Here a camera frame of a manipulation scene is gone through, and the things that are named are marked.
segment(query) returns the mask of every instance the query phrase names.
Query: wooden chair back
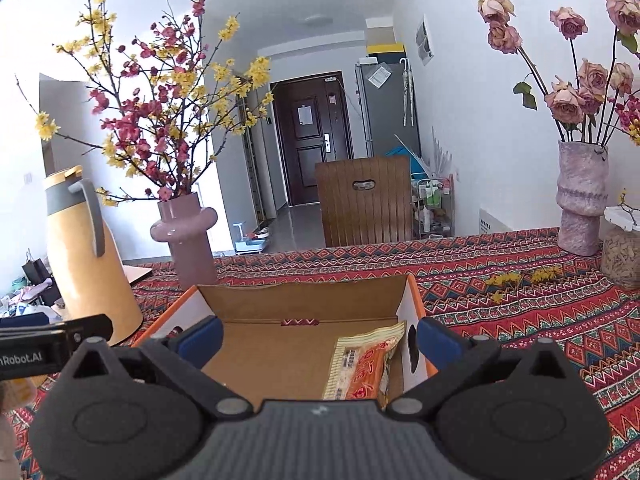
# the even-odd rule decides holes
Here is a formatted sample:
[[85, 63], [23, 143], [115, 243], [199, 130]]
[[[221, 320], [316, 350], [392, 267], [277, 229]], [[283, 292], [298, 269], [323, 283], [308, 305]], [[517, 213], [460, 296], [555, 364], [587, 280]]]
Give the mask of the wooden chair back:
[[408, 156], [319, 162], [316, 180], [327, 247], [413, 238]]

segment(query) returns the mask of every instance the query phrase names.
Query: lavender textured vase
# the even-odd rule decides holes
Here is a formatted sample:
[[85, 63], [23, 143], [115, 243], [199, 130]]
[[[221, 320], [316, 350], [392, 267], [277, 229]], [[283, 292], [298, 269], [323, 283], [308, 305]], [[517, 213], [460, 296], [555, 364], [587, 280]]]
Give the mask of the lavender textured vase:
[[216, 210], [200, 206], [195, 193], [158, 202], [158, 209], [160, 220], [151, 226], [151, 237], [169, 244], [182, 290], [192, 285], [215, 285], [218, 274], [207, 229], [218, 221]]
[[600, 216], [607, 203], [609, 153], [584, 142], [558, 141], [560, 175], [556, 202], [562, 208], [558, 245], [579, 256], [598, 251]]

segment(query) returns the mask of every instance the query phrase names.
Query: gray tile floor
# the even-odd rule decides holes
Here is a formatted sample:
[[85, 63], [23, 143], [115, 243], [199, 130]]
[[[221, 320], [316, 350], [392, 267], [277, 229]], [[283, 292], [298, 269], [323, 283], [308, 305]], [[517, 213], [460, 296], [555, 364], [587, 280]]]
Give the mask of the gray tile floor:
[[266, 253], [305, 251], [325, 247], [320, 204], [284, 206], [269, 225]]

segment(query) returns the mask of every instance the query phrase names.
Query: refrigerator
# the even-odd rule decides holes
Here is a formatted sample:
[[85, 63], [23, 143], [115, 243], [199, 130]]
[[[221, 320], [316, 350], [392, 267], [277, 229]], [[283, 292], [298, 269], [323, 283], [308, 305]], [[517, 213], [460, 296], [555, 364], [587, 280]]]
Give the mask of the refrigerator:
[[404, 66], [400, 63], [386, 63], [385, 66], [389, 68], [391, 74], [380, 88], [377, 88], [369, 80], [369, 77], [376, 72], [380, 65], [356, 64], [356, 81], [362, 119], [364, 120], [367, 156], [382, 156], [401, 146], [396, 135], [409, 149], [421, 156], [418, 117], [414, 109], [414, 125], [412, 126], [408, 91], [406, 126], [402, 120], [404, 110], [402, 70]]

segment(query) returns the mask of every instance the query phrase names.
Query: brown door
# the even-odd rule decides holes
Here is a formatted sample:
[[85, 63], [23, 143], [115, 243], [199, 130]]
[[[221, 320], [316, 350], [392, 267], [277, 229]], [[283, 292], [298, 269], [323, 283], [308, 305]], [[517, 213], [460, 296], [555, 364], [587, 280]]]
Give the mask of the brown door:
[[316, 163], [351, 158], [341, 78], [332, 73], [274, 85], [290, 205], [318, 201]]

